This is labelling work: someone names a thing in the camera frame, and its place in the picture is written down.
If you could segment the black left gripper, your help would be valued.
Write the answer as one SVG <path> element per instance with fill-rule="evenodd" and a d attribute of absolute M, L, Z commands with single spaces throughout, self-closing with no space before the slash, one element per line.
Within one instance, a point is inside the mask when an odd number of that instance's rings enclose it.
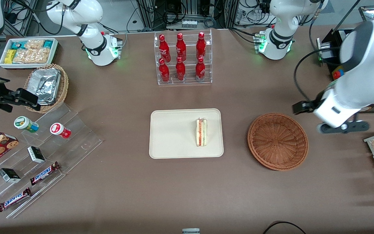
<path fill-rule="evenodd" d="M 300 101 L 295 103 L 293 105 L 293 114 L 299 115 L 301 113 L 312 113 L 314 110 L 317 110 L 324 102 L 324 93 L 325 92 L 318 93 L 313 102 Z"/>

